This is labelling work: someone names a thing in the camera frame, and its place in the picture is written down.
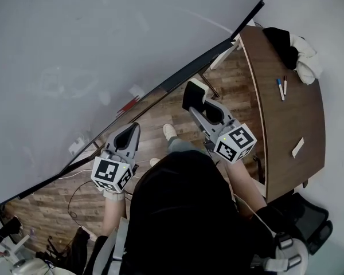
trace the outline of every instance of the black chair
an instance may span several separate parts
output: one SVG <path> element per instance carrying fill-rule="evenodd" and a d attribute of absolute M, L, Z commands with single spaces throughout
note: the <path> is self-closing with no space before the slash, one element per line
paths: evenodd
<path fill-rule="evenodd" d="M 301 232 L 308 252 L 314 255 L 333 232 L 329 212 L 313 205 L 300 194 L 286 194 L 269 204 Z"/>

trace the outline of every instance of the white cloth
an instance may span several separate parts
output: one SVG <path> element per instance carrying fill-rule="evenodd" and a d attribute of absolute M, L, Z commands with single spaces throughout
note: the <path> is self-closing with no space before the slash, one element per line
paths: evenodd
<path fill-rule="evenodd" d="M 295 34 L 290 34 L 291 46 L 297 49 L 297 73 L 299 78 L 307 85 L 315 79 L 320 79 L 322 67 L 318 53 L 303 39 Z"/>

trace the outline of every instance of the wooden floor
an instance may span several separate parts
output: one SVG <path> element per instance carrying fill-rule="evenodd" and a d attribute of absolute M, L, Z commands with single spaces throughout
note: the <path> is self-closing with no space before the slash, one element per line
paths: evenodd
<path fill-rule="evenodd" d="M 264 165 L 263 135 L 255 89 L 243 51 L 233 52 L 218 69 L 208 69 L 204 75 L 221 95 L 219 102 L 227 106 L 240 122 L 246 123 L 258 139 L 253 151 L 244 159 L 251 176 L 257 179 L 257 168 L 252 156 L 256 154 Z M 162 132 L 164 123 L 172 124 L 181 139 L 188 140 L 197 147 L 203 147 L 204 135 L 200 133 L 189 113 L 182 109 L 185 86 L 186 84 L 183 84 L 138 119 L 142 132 L 139 151 L 136 153 L 136 161 L 140 166 L 136 176 L 140 177 L 150 169 L 151 158 L 162 159 L 167 154 L 167 141 Z M 130 121 L 161 95 L 162 91 L 153 92 L 122 117 L 97 142 L 104 142 L 112 131 Z M 83 156 L 92 150 L 94 148 L 89 148 Z M 86 164 L 68 176 L 81 170 L 89 170 L 91 166 L 92 163 Z M 218 167 L 226 177 L 222 165 L 218 164 Z M 6 212 L 9 215 L 17 215 L 24 225 L 23 234 L 31 235 L 31 239 L 26 243 L 29 249 L 45 251 L 48 244 L 46 240 L 51 235 L 55 245 L 61 250 L 75 235 L 77 223 L 96 235 L 100 234 L 104 198 L 92 182 L 82 186 L 72 199 L 70 210 L 76 213 L 77 223 L 68 215 L 68 203 L 72 194 L 81 184 L 91 180 L 90 175 L 90 171 L 84 171 L 71 178 L 59 179 L 23 200 L 7 203 Z M 137 182 L 138 178 L 132 178 L 127 185 L 127 191 L 132 192 Z"/>

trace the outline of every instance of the paper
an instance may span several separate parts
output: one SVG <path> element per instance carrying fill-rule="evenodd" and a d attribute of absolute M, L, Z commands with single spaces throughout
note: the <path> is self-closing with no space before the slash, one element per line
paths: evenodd
<path fill-rule="evenodd" d="M 304 144 L 304 139 L 301 138 L 297 146 L 292 151 L 293 158 L 296 158 L 296 155 L 298 154 L 298 151 L 302 148 L 303 144 Z"/>

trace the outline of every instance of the wrist strap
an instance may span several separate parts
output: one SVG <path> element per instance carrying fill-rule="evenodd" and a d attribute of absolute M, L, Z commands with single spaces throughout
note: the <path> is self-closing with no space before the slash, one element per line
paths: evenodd
<path fill-rule="evenodd" d="M 108 190 L 103 191 L 103 196 L 112 201 L 123 201 L 125 199 L 125 192 L 110 192 Z"/>

